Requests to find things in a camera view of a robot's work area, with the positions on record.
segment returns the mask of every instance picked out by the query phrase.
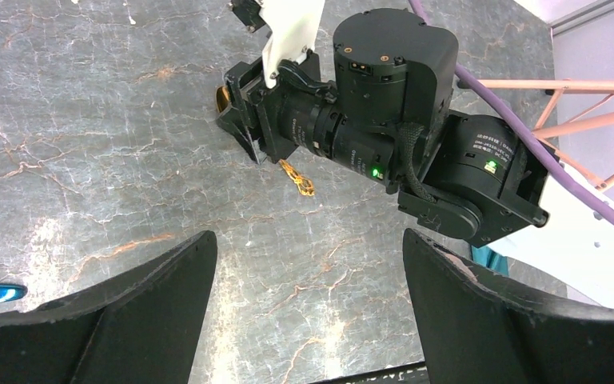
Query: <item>marble surface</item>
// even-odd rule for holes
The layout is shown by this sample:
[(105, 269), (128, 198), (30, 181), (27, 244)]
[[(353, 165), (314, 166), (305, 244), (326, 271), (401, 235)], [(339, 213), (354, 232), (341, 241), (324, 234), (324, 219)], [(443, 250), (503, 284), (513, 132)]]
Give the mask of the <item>marble surface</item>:
[[(326, 2), (317, 51), (357, 11)], [(511, 0), (426, 2), (482, 78), (551, 78), (548, 28)], [(261, 51), (214, 0), (0, 2), (0, 282), (31, 310), (200, 230), (220, 258), (191, 382), (309, 382), (422, 358), (401, 262), (415, 226), (378, 185), (306, 150), (302, 197), (214, 124), (222, 75)], [(547, 98), (500, 95), (530, 125)], [(469, 91), (453, 108), (492, 113)], [(458, 253), (463, 242), (435, 237)]]

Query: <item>gold object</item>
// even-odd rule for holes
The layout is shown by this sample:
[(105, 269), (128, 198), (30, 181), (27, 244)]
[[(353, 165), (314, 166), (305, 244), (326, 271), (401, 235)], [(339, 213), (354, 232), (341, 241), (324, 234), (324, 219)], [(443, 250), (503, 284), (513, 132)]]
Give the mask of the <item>gold object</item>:
[(215, 104), (217, 105), (217, 112), (219, 114), (221, 114), (223, 110), (227, 109), (229, 101), (231, 101), (231, 97), (229, 96), (229, 90), (227, 87), (218, 87), (215, 91)]
[(279, 165), (288, 174), (288, 177), (297, 185), (297, 190), (303, 196), (314, 196), (314, 184), (308, 178), (303, 178), (286, 160), (279, 160)]

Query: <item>orange object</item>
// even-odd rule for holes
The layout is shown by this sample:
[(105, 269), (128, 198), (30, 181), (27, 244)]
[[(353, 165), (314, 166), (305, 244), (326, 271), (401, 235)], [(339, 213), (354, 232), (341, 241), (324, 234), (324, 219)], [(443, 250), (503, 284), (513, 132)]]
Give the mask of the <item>orange object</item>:
[(288, 177), (297, 185), (297, 190), (303, 196), (314, 196), (314, 184), (308, 178), (302, 177), (286, 160), (279, 160), (279, 165), (288, 174)]

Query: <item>white wall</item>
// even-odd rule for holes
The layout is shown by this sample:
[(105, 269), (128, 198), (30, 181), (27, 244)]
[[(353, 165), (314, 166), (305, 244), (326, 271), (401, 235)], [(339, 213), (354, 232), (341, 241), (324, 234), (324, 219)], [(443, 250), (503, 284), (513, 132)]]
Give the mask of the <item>white wall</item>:
[(551, 23), (596, 0), (514, 0), (544, 22)]
[[(614, 12), (555, 37), (554, 67), (556, 78), (614, 80)], [(557, 108), (559, 123), (603, 97), (563, 96)], [(614, 98), (587, 117), (613, 111)], [(562, 136), (560, 148), (602, 178), (614, 173), (614, 126)], [(614, 200), (614, 187), (606, 195)]]

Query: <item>white bracket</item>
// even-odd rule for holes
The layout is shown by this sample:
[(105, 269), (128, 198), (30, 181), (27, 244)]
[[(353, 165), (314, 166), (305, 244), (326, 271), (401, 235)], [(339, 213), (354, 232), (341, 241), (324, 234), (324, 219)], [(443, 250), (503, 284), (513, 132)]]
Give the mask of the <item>white bracket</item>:
[(262, 50), (262, 68), (267, 88), (277, 84), (278, 66), (283, 59), (298, 64), (314, 50), (325, 0), (255, 0), (260, 17), (272, 30)]

